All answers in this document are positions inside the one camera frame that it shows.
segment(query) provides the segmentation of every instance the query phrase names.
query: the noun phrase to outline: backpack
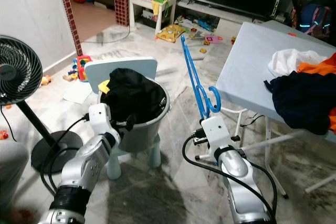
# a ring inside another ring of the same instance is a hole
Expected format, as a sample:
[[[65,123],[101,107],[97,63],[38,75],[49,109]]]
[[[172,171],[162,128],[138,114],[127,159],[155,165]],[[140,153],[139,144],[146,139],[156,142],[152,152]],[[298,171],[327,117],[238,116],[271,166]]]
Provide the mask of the backpack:
[[[318,39],[328,40],[332,9],[318,4],[308,4],[301,12],[299,30]]]

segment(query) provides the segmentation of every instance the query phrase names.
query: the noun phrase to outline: electric fan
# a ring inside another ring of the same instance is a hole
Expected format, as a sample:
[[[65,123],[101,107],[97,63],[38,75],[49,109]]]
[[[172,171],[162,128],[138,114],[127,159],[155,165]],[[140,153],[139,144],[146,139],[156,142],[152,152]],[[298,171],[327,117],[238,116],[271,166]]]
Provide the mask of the electric fan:
[[[52,148],[50,159],[44,165],[43,173],[48,173],[49,162],[63,148],[82,146],[79,135],[69,131],[59,143],[55,144],[65,131],[49,133],[46,127],[31,110],[25,99],[39,87],[42,79],[42,65],[35,52],[22,41],[0,35],[0,105],[16,103],[42,135],[32,150],[31,165],[41,172],[42,162]],[[74,151],[65,151],[52,166],[52,173],[60,172],[65,163],[75,156]]]

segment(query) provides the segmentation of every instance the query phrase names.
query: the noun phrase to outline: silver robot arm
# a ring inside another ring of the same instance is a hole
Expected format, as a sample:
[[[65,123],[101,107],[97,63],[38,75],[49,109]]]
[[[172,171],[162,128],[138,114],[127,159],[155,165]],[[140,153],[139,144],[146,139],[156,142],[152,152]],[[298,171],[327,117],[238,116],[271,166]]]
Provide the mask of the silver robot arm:
[[[90,124],[96,136],[80,148],[62,170],[54,201],[38,224],[84,224],[86,205],[102,167],[109,160],[120,136],[110,125],[110,110],[99,103],[89,108]]]
[[[232,147],[233,141],[224,120],[219,116],[214,116],[203,120],[201,125],[209,148],[208,154],[203,157],[218,162],[222,172],[234,176],[261,194],[253,179],[253,167]],[[228,190],[228,199],[235,224],[274,223],[267,208],[255,194],[231,179],[223,177],[223,180]]]

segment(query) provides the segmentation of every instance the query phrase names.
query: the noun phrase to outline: laundry basket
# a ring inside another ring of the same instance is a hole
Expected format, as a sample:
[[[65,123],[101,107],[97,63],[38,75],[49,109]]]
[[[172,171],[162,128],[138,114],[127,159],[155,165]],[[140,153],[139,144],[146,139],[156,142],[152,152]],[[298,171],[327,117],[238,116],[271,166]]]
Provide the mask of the laundry basket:
[[[150,78],[147,78],[147,79],[158,84],[156,81]],[[168,92],[166,91],[164,87],[162,87],[161,85],[159,86],[163,89],[166,95],[166,99],[167,99],[167,103],[166,103],[164,110],[158,117],[148,122],[135,124],[133,126],[133,129],[130,131],[124,128],[121,128],[120,132],[123,132],[124,136],[118,146],[120,150],[125,151],[125,152],[142,152],[152,147],[155,137],[158,134],[160,121],[167,114],[170,108],[170,98],[169,98]],[[98,103],[101,102],[101,96],[102,96],[102,92],[99,91]]]

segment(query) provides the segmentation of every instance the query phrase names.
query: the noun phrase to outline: marble floor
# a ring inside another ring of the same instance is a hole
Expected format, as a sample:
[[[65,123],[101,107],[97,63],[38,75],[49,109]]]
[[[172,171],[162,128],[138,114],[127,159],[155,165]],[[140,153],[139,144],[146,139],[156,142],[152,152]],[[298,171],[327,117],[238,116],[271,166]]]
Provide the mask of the marble floor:
[[[83,51],[93,60],[122,58],[126,56],[152,56],[158,61],[156,80],[169,92],[171,110],[162,120],[159,134],[161,138],[162,165],[157,169],[148,166],[148,154],[127,155],[121,158],[122,175],[110,181],[106,167],[101,171],[99,181],[91,195],[86,223],[145,224],[145,223],[233,223],[227,189],[222,178],[187,163],[181,153],[184,140],[199,127],[200,119],[190,80],[187,75],[181,42],[175,44],[154,39],[154,29],[138,24],[136,31],[128,34],[125,28],[113,26],[103,33],[83,43]],[[215,84],[230,52],[230,38],[218,45],[207,47],[201,54],[202,40],[187,40],[195,59],[201,82],[204,86]],[[62,79],[67,67],[52,76],[48,86],[40,87],[27,103],[40,117],[50,131],[63,130],[88,111],[96,103],[97,95],[91,93],[83,104],[63,99],[77,83]],[[231,109],[234,104],[224,103]],[[10,121],[15,137],[31,151],[40,139],[38,132],[23,116],[17,106],[4,110]],[[244,115],[253,116],[249,111]],[[231,134],[234,134],[237,117],[221,113]],[[6,129],[0,118],[0,129]],[[274,124],[281,133],[290,131],[285,125]],[[92,136],[89,123],[79,123],[73,127],[84,142]],[[239,135],[244,145],[261,142],[265,135],[263,118],[254,124],[240,129]],[[201,154],[204,146],[190,145],[189,157]],[[332,224],[336,220],[336,182],[306,194],[304,189],[328,177],[336,171],[336,145],[311,135],[283,142],[272,148],[271,165],[275,174],[288,192],[289,199],[278,195],[278,224]],[[264,163],[264,150],[251,150],[249,159],[259,165]],[[271,188],[267,178],[255,172],[255,179],[265,198],[271,200]],[[19,183],[15,205],[35,212],[36,217],[48,209],[52,197],[40,181],[39,174],[28,163]]]

